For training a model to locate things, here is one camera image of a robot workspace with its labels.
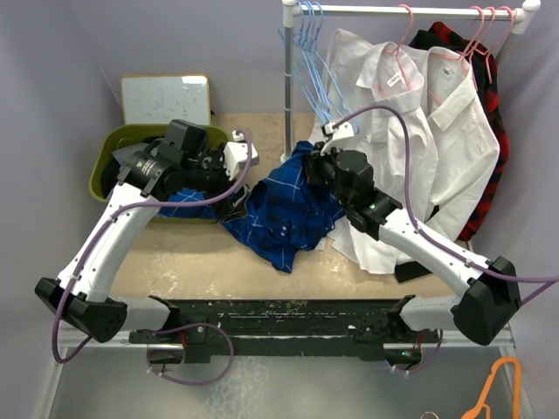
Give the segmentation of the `light blue wire hanger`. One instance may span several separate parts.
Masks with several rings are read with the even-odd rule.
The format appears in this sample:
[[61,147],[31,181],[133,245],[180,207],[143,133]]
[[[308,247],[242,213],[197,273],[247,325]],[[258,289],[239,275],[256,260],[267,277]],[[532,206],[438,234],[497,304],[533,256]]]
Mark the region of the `light blue wire hanger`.
[[350,115],[352,109],[343,96],[333,65],[318,51],[319,34],[319,30],[302,30],[293,35],[292,75],[318,121],[326,124]]

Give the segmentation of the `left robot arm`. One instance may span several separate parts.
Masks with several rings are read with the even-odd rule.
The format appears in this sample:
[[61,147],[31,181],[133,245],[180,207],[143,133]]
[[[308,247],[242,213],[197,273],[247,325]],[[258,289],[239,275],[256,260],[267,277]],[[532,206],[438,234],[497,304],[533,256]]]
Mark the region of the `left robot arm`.
[[180,330],[168,304],[156,298],[118,299],[111,294],[118,270],[136,239],[162,208],[180,208],[171,197],[182,189],[204,192],[200,206],[222,202],[243,186],[259,156],[239,129],[218,144],[210,129],[172,120],[163,136],[143,144],[121,166],[99,221],[56,278],[41,278],[36,296],[88,338],[104,343],[122,330],[148,329],[160,342]]

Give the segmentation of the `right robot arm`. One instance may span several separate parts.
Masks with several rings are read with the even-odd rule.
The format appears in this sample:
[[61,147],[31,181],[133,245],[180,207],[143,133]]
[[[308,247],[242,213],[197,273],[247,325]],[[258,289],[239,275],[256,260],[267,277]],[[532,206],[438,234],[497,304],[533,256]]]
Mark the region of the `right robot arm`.
[[456,330],[487,346],[520,309],[516,269],[509,260],[475,254],[410,216],[376,188],[363,153],[314,150],[305,157],[304,169],[307,183],[327,188],[356,230],[402,251],[452,289],[447,297],[401,299],[389,312],[395,340],[408,341],[426,329]]

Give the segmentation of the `blue plaid shirt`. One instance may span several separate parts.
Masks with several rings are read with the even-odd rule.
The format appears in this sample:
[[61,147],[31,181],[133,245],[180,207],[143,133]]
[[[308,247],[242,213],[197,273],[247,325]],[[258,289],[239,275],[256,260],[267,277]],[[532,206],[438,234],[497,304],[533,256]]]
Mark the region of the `blue plaid shirt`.
[[292,156],[252,188],[244,215],[221,223],[277,271],[291,273],[297,253],[313,251],[345,216],[328,188],[307,184],[303,161],[313,148],[298,142]]

